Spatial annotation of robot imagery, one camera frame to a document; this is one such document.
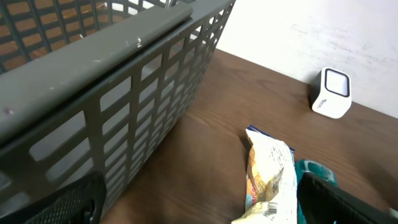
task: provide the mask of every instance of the gray plastic basket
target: gray plastic basket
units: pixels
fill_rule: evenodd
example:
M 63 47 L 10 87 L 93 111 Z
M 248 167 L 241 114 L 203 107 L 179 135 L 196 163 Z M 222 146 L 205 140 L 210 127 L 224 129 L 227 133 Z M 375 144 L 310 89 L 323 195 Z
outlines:
M 189 107 L 234 0 L 134 1 L 59 0 L 44 8 L 38 0 L 0 1 L 0 26 L 10 30 L 0 44 L 18 46 L 1 54 L 1 63 L 15 56 L 28 62 L 33 50 L 50 52 L 56 40 L 68 44 L 15 69 L 1 66 L 0 217 L 93 170 L 104 175 L 107 212 Z M 29 10 L 13 14 L 10 5 L 20 3 Z M 101 11 L 98 3 L 112 7 Z M 75 16 L 64 18 L 71 8 Z M 130 16 L 130 8 L 138 14 Z M 46 36 L 55 25 L 42 23 L 45 13 L 56 14 L 59 37 Z M 111 25 L 115 16 L 124 19 Z M 34 30 L 18 30 L 28 17 Z M 93 23 L 85 27 L 88 17 Z M 71 22 L 79 29 L 69 31 Z M 26 46 L 34 32 L 41 41 Z M 69 44 L 76 35 L 83 38 Z

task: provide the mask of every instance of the rectangular slot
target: rectangular slot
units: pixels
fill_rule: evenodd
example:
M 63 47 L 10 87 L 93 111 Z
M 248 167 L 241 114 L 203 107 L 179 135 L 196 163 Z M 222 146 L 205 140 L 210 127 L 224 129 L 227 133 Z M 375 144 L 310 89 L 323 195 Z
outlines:
M 175 90 L 175 94 L 179 93 L 179 92 L 182 90 L 182 88 L 184 88 L 184 84 L 183 84 L 183 83 L 181 83 L 181 84 L 177 87 L 177 89 Z
M 114 153 L 112 153 L 109 158 L 105 161 L 105 167 L 112 164 L 112 162 L 118 158 L 122 153 L 126 152 L 127 149 L 127 141 L 125 141 Z
M 104 152 L 107 153 L 111 148 L 120 141 L 120 139 L 127 134 L 129 130 L 129 125 L 125 125 L 118 133 L 116 133 L 107 143 L 104 145 Z
M 75 17 L 77 15 L 76 9 L 71 8 L 71 9 L 66 9 L 62 11 L 62 17 L 64 19 L 68 19 L 70 17 Z
M 185 94 L 185 96 L 182 98 L 182 101 L 181 101 L 181 102 L 184 102 L 185 99 L 187 99 L 187 97 L 188 97 L 188 95 Z
M 134 144 L 134 150 L 138 147 L 138 146 L 140 146 L 141 145 L 141 143 L 148 137 L 148 131 L 146 131 L 142 136 L 141 136 L 141 138 L 139 138 L 138 140 L 137 140 L 137 142 Z
M 126 161 L 126 155 L 123 155 L 122 158 L 106 173 L 105 178 L 110 178 L 112 174 Z
M 175 113 L 175 110 L 177 110 L 177 109 L 174 108 L 172 111 L 170 111 L 169 115 L 167 116 L 168 119 L 173 116 L 173 114 Z
M 159 133 L 156 134 L 154 138 L 152 138 L 152 141 L 149 143 L 149 148 L 152 148 L 154 144 L 156 143 L 157 137 L 159 137 Z
M 0 37 L 5 37 L 10 34 L 11 34 L 11 32 L 8 29 L 7 25 L 0 26 Z
M 160 137 L 160 138 L 163 139 L 164 136 L 168 133 L 168 131 L 169 131 L 169 127 L 166 125 L 166 127 L 163 130 L 162 137 Z
M 112 3 L 112 9 L 123 12 L 123 5 L 119 3 Z
M 187 64 L 193 58 L 195 54 L 195 48 L 192 48 L 185 56 L 184 64 Z
M 15 26 L 17 27 L 18 31 L 24 31 L 24 30 L 35 28 L 36 27 L 36 23 L 31 18 L 31 19 L 25 19 L 23 21 L 18 21 L 18 22 L 15 23 Z
M 56 15 L 56 13 L 52 12 L 52 13 L 40 16 L 40 20 L 42 21 L 43 25 L 46 25 L 49 23 L 57 22 L 58 17 Z
M 144 1 L 142 1 L 142 6 L 146 9 L 149 9 L 150 7 L 153 7 L 154 5 L 152 3 L 144 0 Z
M 155 100 L 149 102 L 138 114 L 137 121 L 140 121 L 155 105 Z
M 181 95 L 178 95 L 178 96 L 173 100 L 172 107 L 173 107 L 174 105 L 176 105 L 176 104 L 180 101 L 180 99 L 181 99 Z
M 172 65 L 169 69 L 167 69 L 164 80 L 166 80 L 166 79 L 172 77 L 174 74 L 176 74 L 179 64 L 180 64 L 180 62 L 178 61 L 174 65 Z
M 114 102 L 124 96 L 130 91 L 131 77 L 125 79 L 123 82 L 115 86 L 113 89 L 105 93 L 100 99 L 101 111 L 111 106 Z
M 147 155 L 146 155 L 146 157 L 145 157 L 145 161 L 147 161 L 148 160 L 148 158 L 149 158 L 149 156 L 152 154 L 152 151 L 148 151 L 148 153 L 147 153 Z
M 141 153 L 141 155 L 131 164 L 130 170 L 136 168 L 136 165 L 141 162 L 142 155 L 143 154 Z
M 85 174 L 87 174 L 90 169 L 93 168 L 93 159 L 89 158 L 79 169 L 77 169 L 64 183 L 62 183 L 58 189 L 61 189 L 62 187 L 80 179 L 83 177 Z
M 35 5 L 37 9 L 44 9 L 46 7 L 53 6 L 52 1 L 42 1 L 42 0 L 35 0 Z
M 198 28 L 196 28 L 195 29 L 197 32 L 199 32 L 200 33 L 200 31 L 201 31 L 201 26 L 199 26 Z
M 195 62 L 193 63 L 193 66 L 198 70 L 198 64 L 201 61 L 201 54 L 199 54 L 198 56 L 195 57 Z
M 213 25 L 213 22 L 214 22 L 214 20 L 216 19 L 216 17 L 212 17 L 212 18 L 210 18 L 210 20 L 209 20 L 209 24 L 210 25 Z
M 152 116 L 149 116 L 148 119 L 146 119 L 146 121 L 143 122 L 143 124 L 141 126 L 139 126 L 136 130 L 136 137 L 143 132 L 143 130 L 146 129 L 146 127 L 148 127 L 148 125 L 150 124 L 150 120 L 152 119 Z
M 151 149 L 151 150 L 149 150 L 148 152 L 147 152 L 147 158 L 149 157 L 149 155 L 151 155 L 152 153 L 154 152 L 154 150 L 153 149 Z
M 6 42 L 5 44 L 0 44 L 0 55 L 5 55 L 11 53 L 15 50 L 18 50 L 18 46 L 16 46 L 13 42 Z
M 90 4 L 85 4 L 83 6 L 80 6 L 80 12 L 82 14 L 87 13 L 87 12 L 91 12 L 91 11 L 92 11 L 92 8 L 91 8 Z
M 0 190 L 6 189 L 8 186 L 11 185 L 11 180 L 2 172 L 0 172 Z
M 155 126 L 157 126 L 157 124 L 159 124 L 159 122 L 162 121 L 162 119 L 164 118 L 164 116 L 166 116 L 166 111 L 164 111 L 164 112 L 162 113 L 162 115 L 160 115 L 160 116 L 156 119 L 156 121 L 155 121 Z
M 7 9 L 11 15 L 21 14 L 30 11 L 28 3 L 25 1 L 21 1 L 18 3 L 10 3 L 7 5 Z
M 135 153 L 134 155 L 131 157 L 132 161 L 135 161 L 136 158 L 140 158 L 140 155 L 142 154 L 143 150 L 145 149 L 145 147 L 147 146 L 147 143 L 145 142 Z
M 160 95 L 160 98 L 163 98 L 165 95 L 167 95 L 174 87 L 174 80 L 171 81 L 163 90 L 162 94 Z
M 184 39 L 178 41 L 176 44 L 174 44 L 171 48 L 170 48 L 170 55 L 169 58 L 174 57 L 174 55 L 178 54 L 184 46 Z
M 169 105 L 170 103 L 170 97 L 167 97 L 167 99 L 165 101 L 163 101 L 163 103 L 159 106 L 159 109 L 157 110 L 157 113 L 159 114 L 160 112 L 162 112 L 162 110 Z
M 71 32 L 80 28 L 79 22 L 71 22 L 67 24 L 67 32 Z
M 106 134 L 111 128 L 118 124 L 124 117 L 126 117 L 130 112 L 130 103 L 120 109 L 116 114 L 114 114 L 110 119 L 108 119 L 102 126 L 102 133 Z
M 189 67 L 187 67 L 186 69 L 184 69 L 184 71 L 182 71 L 180 75 L 180 81 L 182 81 L 188 74 L 189 74 Z
M 138 173 L 139 166 L 141 165 L 141 162 L 137 165 L 137 167 L 131 171 L 130 177 L 129 177 L 129 182 L 134 178 L 134 176 Z
M 193 40 L 195 40 L 196 38 L 198 38 L 198 36 L 196 36 L 195 34 L 191 34 L 189 36 L 190 42 L 192 42 Z
M 122 176 L 124 171 L 126 171 L 126 166 L 123 166 L 119 170 L 119 172 L 115 174 L 114 177 L 112 177 L 112 179 L 106 184 L 106 188 L 109 189 L 115 183 L 115 181 L 117 181 L 120 178 L 120 176 Z
M 191 89 L 192 85 L 188 86 L 188 88 L 185 89 L 184 94 L 186 95 Z
M 162 127 L 163 125 L 158 125 L 158 127 L 156 127 L 156 129 L 154 130 L 154 132 L 152 133 L 152 138 L 154 138 L 155 134 L 159 131 L 159 129 Z
M 169 116 L 167 117 L 167 121 L 166 121 L 166 124 L 165 124 L 165 126 L 168 128 L 169 127 L 169 124 L 172 122 L 172 118 L 170 118 Z
M 30 147 L 29 153 L 36 161 L 41 161 L 85 126 L 85 115 L 81 111 Z
M 143 68 L 141 72 L 141 81 L 143 81 L 146 77 L 151 75 L 154 71 L 156 71 L 162 65 L 162 55 L 158 55 L 156 58 L 148 62 Z
M 49 181 L 54 181 L 71 168 L 79 159 L 81 159 L 90 150 L 88 139 L 83 140 L 79 145 L 72 149 L 66 156 L 60 159 L 52 166 L 45 176 Z
M 18 211 L 29 203 L 29 196 L 25 192 L 19 192 L 0 204 L 0 218 Z
M 139 103 L 141 103 L 144 99 L 146 99 L 150 94 L 152 94 L 156 89 L 157 89 L 157 81 L 158 78 L 149 84 L 147 88 L 145 88 L 140 94 L 139 94 Z
M 134 9 L 133 7 L 129 7 L 128 12 L 130 15 L 135 15 L 138 13 L 138 10 Z
M 124 176 L 122 176 L 114 185 L 108 190 L 108 196 L 112 197 L 114 192 L 117 192 L 116 189 L 120 189 L 123 187 Z

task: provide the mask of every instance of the brown wooden surface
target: brown wooden surface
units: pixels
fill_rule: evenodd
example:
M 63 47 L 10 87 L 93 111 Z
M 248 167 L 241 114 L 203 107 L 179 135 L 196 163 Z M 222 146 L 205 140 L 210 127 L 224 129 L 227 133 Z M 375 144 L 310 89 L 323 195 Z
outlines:
M 328 166 L 343 190 L 380 210 L 397 209 L 398 119 L 356 103 L 330 119 L 311 111 L 307 91 L 307 84 L 216 50 L 192 107 L 102 224 L 240 217 L 249 124 L 293 147 L 296 160 Z

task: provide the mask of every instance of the teal object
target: teal object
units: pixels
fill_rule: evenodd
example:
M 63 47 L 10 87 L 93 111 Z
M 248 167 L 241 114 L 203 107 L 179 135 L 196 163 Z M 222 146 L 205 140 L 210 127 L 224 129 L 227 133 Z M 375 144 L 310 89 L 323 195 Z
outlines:
M 320 164 L 319 162 L 303 159 L 295 163 L 295 170 L 297 176 L 297 183 L 300 182 L 305 172 L 311 172 L 321 177 L 322 179 L 328 181 L 329 183 L 333 184 L 334 186 L 338 187 L 336 174 L 326 166 Z M 307 224 L 303 212 L 301 211 L 300 202 L 298 202 L 297 223 Z

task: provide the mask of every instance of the white wall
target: white wall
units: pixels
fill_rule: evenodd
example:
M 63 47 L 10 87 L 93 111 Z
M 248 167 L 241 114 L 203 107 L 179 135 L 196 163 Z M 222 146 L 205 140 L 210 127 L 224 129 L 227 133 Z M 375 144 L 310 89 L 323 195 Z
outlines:
M 218 48 L 307 83 L 341 70 L 353 101 L 398 118 L 397 0 L 237 0 Z

